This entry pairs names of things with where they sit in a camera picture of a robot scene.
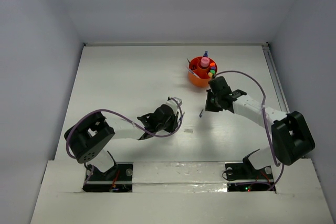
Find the small clear eraser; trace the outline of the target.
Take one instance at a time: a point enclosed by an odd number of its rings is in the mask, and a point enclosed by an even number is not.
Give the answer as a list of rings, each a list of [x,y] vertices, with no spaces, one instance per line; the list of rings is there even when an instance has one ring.
[[[184,132],[185,132],[185,133],[191,133],[191,134],[192,134],[192,133],[193,133],[193,130],[192,130],[192,129],[184,129]]]

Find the pink capped clear tube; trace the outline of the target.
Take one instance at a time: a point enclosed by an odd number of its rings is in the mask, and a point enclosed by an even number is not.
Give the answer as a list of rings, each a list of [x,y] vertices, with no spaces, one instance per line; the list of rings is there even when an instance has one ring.
[[[208,68],[210,64],[210,59],[208,57],[202,57],[200,61],[200,67],[201,68]]]

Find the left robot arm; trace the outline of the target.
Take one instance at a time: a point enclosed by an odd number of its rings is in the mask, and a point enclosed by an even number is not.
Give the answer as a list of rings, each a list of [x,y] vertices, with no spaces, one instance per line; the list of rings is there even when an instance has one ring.
[[[116,162],[107,149],[110,140],[141,141],[175,134],[182,125],[181,104],[177,98],[169,98],[154,112],[137,117],[140,124],[108,109],[92,111],[65,132],[66,152],[79,164],[93,166],[102,178],[111,179]]]

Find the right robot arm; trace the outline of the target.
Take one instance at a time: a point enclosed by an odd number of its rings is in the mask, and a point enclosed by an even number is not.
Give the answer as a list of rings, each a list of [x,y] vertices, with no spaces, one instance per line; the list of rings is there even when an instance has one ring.
[[[251,120],[266,131],[268,146],[243,158],[241,171],[248,178],[258,175],[272,164],[290,166],[313,149],[316,144],[304,116],[293,111],[286,113],[266,107],[242,90],[233,91],[224,77],[208,82],[205,111],[229,111]]]

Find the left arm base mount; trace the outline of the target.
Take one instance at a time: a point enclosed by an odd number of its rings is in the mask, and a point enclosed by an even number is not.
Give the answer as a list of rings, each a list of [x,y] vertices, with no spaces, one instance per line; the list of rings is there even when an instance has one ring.
[[[82,190],[87,193],[131,193],[133,163],[117,163],[109,153],[113,166],[106,172],[85,163],[86,176]]]

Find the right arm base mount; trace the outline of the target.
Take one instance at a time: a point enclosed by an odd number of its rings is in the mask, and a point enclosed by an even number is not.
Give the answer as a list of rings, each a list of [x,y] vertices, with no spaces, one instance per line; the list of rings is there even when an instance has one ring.
[[[226,163],[222,178],[227,182],[228,192],[267,191],[274,185],[274,177],[270,166],[255,169],[249,158],[253,151],[238,163]]]

